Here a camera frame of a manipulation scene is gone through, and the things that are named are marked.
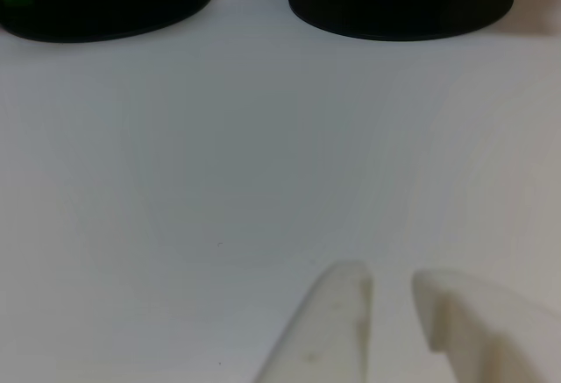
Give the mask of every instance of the monitor base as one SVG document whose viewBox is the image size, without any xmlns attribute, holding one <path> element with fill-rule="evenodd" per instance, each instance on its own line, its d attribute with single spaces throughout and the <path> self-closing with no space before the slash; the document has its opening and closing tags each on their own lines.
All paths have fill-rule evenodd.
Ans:
<svg viewBox="0 0 561 383">
<path fill-rule="evenodd" d="M 303 21 L 357 39 L 417 41 L 476 31 L 514 0 L 288 0 Z"/>
<path fill-rule="evenodd" d="M 24 0 L 4 4 L 0 23 L 14 35 L 53 43 L 121 39 L 175 24 L 209 0 Z"/>
</svg>

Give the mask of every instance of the white plastic object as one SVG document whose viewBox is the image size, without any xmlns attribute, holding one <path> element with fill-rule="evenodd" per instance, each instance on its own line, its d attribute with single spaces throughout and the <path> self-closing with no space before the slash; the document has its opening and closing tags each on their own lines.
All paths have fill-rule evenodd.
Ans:
<svg viewBox="0 0 561 383">
<path fill-rule="evenodd" d="M 311 289 L 257 383 L 365 383 L 373 280 L 335 264 Z"/>
<path fill-rule="evenodd" d="M 558 383 L 561 320 L 520 296 L 467 275 L 419 272 L 413 293 L 433 351 L 458 383 Z"/>
</svg>

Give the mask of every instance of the dark spot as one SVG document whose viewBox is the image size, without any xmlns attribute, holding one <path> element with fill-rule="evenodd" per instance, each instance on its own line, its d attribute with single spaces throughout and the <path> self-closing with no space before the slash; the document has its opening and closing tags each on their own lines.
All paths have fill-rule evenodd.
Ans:
<svg viewBox="0 0 561 383">
<path fill-rule="evenodd" d="M 319 356 L 317 354 L 308 354 L 304 357 L 304 361 L 306 361 L 307 363 L 316 363 L 317 360 L 319 359 Z"/>
</svg>

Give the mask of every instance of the black circular base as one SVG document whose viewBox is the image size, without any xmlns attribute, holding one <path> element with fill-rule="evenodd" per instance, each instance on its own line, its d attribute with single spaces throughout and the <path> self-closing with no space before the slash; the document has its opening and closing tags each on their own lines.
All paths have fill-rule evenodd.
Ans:
<svg viewBox="0 0 561 383">
<path fill-rule="evenodd" d="M 514 0 L 288 0 L 317 28 L 358 39 L 416 41 L 476 31 L 502 18 Z"/>
<path fill-rule="evenodd" d="M 31 0 L 0 10 L 4 29 L 25 39 L 84 43 L 121 39 L 175 24 L 210 0 Z"/>
</svg>

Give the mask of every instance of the white table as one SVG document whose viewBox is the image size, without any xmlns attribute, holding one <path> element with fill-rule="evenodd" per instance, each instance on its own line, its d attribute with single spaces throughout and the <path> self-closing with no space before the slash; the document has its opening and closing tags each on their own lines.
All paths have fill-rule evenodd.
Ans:
<svg viewBox="0 0 561 383">
<path fill-rule="evenodd" d="M 561 2 L 461 38 L 212 0 L 133 39 L 0 33 L 5 383 L 251 383 L 316 276 L 376 278 L 371 382 L 445 383 L 409 280 L 561 312 Z"/>
</svg>

